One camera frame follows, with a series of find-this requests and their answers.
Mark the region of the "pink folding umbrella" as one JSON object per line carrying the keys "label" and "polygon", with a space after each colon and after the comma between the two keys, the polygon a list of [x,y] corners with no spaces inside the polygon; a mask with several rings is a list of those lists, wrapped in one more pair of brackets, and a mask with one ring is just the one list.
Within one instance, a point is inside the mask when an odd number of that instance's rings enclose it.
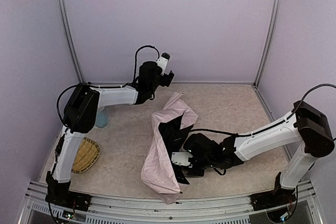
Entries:
{"label": "pink folding umbrella", "polygon": [[176,202],[187,187],[177,182],[171,156],[180,150],[198,119],[181,96],[173,93],[163,109],[151,115],[153,140],[141,170],[142,182],[166,204]]}

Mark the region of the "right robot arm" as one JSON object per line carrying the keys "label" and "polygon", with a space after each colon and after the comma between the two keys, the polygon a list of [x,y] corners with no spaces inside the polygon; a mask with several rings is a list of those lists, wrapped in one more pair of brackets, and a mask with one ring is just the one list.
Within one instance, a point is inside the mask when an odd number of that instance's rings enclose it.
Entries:
{"label": "right robot arm", "polygon": [[335,148],[325,114],[303,101],[280,119],[242,135],[233,134],[217,143],[202,130],[193,130],[183,145],[183,152],[172,153],[172,164],[186,167],[193,176],[203,176],[212,168],[219,175],[251,158],[275,148],[299,143],[287,167],[280,172],[271,191],[273,195],[292,194],[317,159],[328,156]]}

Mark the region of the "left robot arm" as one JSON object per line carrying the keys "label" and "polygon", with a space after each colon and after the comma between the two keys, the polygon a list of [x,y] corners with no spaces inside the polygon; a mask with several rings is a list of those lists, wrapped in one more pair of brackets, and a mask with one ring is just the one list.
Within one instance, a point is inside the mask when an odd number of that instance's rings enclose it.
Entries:
{"label": "left robot arm", "polygon": [[139,68],[135,81],[118,87],[99,87],[80,83],[75,86],[61,117],[62,137],[55,150],[55,162],[47,173],[48,195],[60,197],[68,193],[72,166],[82,139],[96,122],[100,108],[124,104],[143,104],[153,100],[158,86],[168,87],[173,72],[165,73],[170,55],[163,53],[156,61]]}

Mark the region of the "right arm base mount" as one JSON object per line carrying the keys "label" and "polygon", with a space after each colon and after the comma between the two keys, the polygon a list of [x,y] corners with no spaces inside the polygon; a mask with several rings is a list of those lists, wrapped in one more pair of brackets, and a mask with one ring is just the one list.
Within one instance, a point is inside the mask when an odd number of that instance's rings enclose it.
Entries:
{"label": "right arm base mount", "polygon": [[274,193],[273,191],[266,191],[263,193],[256,193],[250,196],[254,211],[264,210],[277,206],[282,206],[296,201],[296,196],[293,191],[285,190]]}

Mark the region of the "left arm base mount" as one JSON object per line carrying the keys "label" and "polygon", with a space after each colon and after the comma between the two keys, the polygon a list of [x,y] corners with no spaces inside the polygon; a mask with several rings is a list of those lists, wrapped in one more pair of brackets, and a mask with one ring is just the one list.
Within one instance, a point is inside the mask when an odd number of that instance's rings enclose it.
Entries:
{"label": "left arm base mount", "polygon": [[87,212],[91,203],[91,195],[68,191],[61,196],[47,194],[45,201],[56,206]]}

